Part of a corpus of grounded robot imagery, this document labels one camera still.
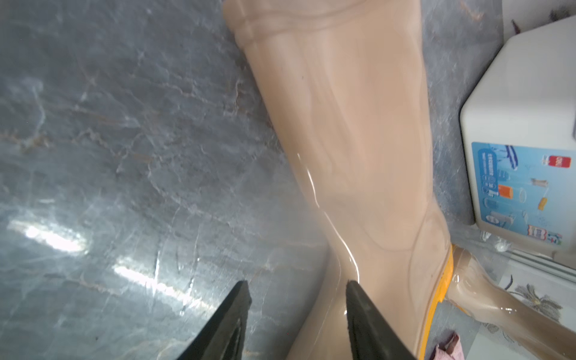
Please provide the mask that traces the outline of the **tan rubber boot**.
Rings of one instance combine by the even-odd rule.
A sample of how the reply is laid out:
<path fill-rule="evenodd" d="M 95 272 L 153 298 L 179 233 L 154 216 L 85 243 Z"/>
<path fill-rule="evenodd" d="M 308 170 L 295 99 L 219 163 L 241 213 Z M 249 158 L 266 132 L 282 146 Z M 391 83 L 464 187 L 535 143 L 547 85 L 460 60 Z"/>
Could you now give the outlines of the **tan rubber boot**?
<path fill-rule="evenodd" d="M 453 247 L 454 271 L 446 298 L 466 315 L 502 329 L 539 359 L 574 359 L 575 333 L 497 286 L 480 262 Z"/>
<path fill-rule="evenodd" d="M 223 18 L 331 251 L 288 358 L 352 358 L 356 281 L 423 359 L 453 260 L 433 190 L 420 2 L 225 1 Z"/>

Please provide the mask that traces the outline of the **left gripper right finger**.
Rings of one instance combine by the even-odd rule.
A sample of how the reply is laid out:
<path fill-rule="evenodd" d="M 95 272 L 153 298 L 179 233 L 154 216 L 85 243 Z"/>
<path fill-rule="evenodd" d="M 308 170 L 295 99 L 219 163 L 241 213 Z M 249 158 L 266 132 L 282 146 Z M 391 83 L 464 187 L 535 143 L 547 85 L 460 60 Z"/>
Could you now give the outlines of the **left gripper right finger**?
<path fill-rule="evenodd" d="M 361 285 L 346 285 L 346 320 L 354 360 L 415 359 Z"/>

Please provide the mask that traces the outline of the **pink cleaning cloth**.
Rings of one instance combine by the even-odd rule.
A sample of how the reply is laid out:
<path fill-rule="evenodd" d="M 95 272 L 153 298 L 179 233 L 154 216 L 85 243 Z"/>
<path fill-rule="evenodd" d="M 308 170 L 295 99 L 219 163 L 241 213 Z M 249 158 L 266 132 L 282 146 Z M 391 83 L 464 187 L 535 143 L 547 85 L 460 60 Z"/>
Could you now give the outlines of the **pink cleaning cloth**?
<path fill-rule="evenodd" d="M 441 347 L 439 344 L 436 346 L 432 360 L 465 360 L 464 350 L 461 344 L 461 337 L 458 333 L 454 333 L 448 342 Z"/>

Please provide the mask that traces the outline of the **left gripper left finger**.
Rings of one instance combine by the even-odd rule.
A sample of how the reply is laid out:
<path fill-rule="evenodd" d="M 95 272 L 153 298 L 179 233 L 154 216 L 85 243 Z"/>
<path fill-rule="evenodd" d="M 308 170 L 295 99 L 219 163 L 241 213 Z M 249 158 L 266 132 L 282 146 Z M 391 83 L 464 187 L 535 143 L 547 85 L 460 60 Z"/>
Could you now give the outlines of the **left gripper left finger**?
<path fill-rule="evenodd" d="M 251 303 L 248 282 L 241 280 L 177 359 L 241 359 Z"/>

